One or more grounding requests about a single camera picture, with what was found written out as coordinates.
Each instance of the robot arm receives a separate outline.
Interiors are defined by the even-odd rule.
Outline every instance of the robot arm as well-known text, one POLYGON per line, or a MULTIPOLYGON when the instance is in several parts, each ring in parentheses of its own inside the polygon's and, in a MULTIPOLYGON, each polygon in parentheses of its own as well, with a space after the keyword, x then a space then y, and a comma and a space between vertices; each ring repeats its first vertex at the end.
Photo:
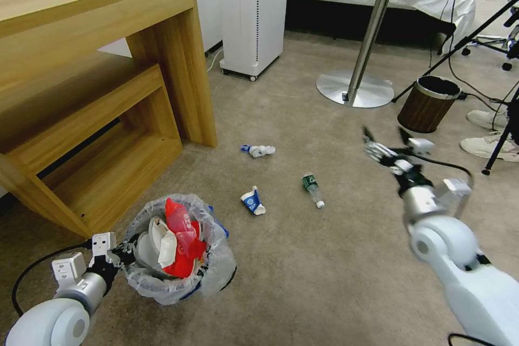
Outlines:
POLYGON ((389 149, 365 129, 364 140, 368 155, 397 178, 410 247, 440 279, 447 303, 467 335, 494 345, 518 346, 519 283, 490 263, 467 225, 449 216, 449 207, 463 202, 470 188, 447 179, 435 189, 423 177, 412 159, 422 139, 408 137, 407 149, 389 149))
POLYGON ((132 262, 130 244, 115 247, 115 234, 92 237, 92 260, 81 253, 52 262, 58 289, 52 300, 31 308, 12 327, 6 346, 79 346, 91 319, 109 292, 123 262, 132 262))

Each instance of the trash bag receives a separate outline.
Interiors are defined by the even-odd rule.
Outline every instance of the trash bag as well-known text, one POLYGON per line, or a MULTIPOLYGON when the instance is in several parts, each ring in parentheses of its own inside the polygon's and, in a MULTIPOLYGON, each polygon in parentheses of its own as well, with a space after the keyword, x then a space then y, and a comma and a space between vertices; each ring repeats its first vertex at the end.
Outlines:
POLYGON ((204 296, 213 295, 225 288, 236 272, 236 261, 227 242, 226 230, 211 215, 212 208, 193 194, 173 194, 147 203, 131 222, 124 240, 129 241, 136 234, 148 231, 153 217, 165 220, 168 198, 183 204, 189 216, 198 220, 207 249, 203 254, 203 264, 197 262, 191 276, 187 278, 161 280, 137 262, 124 268, 128 284, 141 296, 151 297, 161 305, 175 304, 198 289, 204 296))

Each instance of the wooden desk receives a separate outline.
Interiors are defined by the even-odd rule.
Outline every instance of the wooden desk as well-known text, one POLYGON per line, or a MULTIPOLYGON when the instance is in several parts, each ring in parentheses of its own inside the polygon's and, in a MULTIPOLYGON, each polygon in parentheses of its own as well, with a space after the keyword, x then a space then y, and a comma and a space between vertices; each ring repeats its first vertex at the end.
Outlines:
POLYGON ((0 184, 78 234, 106 231, 179 134, 217 145, 196 0, 0 0, 0 119, 0 184), (95 51, 123 37, 133 59, 95 51))

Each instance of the brown wastebasket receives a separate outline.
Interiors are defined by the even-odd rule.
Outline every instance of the brown wastebasket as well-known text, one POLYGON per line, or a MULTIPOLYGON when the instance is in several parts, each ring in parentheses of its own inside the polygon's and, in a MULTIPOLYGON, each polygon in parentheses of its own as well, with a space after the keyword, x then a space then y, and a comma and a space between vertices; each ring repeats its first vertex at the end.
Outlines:
POLYGON ((398 114, 398 121, 414 132, 434 132, 460 92, 460 87, 446 78, 420 77, 398 114))

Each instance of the shoe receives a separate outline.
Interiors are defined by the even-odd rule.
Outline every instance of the shoe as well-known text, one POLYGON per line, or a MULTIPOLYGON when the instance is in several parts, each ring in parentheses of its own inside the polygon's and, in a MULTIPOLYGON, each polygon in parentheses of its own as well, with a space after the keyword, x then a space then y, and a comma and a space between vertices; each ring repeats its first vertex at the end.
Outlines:
MULTIPOLYGON (((460 147, 475 156, 490 158, 501 134, 502 132, 482 138, 467 138, 460 142, 460 147)), ((519 146, 512 140, 504 141, 497 158, 508 162, 519 162, 519 146)))
POLYGON ((492 121, 494 121, 494 129, 495 130, 504 130, 504 128, 508 124, 508 116, 507 112, 503 111, 496 115, 494 119, 495 112, 485 112, 480 110, 474 110, 467 114, 467 120, 470 123, 474 123, 480 127, 491 130, 492 129, 492 121))

